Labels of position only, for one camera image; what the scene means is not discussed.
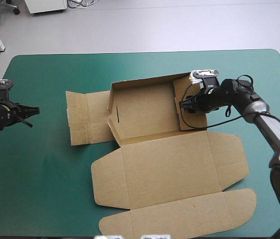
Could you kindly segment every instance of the unfolded cardboard box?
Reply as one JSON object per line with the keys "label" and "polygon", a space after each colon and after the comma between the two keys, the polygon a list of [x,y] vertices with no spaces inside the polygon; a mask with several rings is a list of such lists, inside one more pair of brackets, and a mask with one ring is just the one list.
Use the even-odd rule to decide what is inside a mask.
{"label": "unfolded cardboard box", "polygon": [[[103,103],[98,114],[107,121],[100,131],[111,131],[121,148],[92,164],[94,199],[99,205],[130,209],[103,218],[102,234],[188,239],[237,228],[252,216],[256,194],[251,189],[222,192],[249,174],[242,142],[234,135],[187,130],[179,101],[189,84],[189,73],[123,81],[97,99]],[[193,86],[188,95],[198,91],[199,85]],[[88,122],[84,127],[90,132],[89,106],[97,104],[88,94],[76,95],[77,103],[71,104],[70,94],[76,93],[67,93],[73,144],[73,127]],[[87,109],[73,113],[70,107]],[[192,125],[207,125],[204,113],[183,115]],[[99,135],[97,142],[109,134]]]}

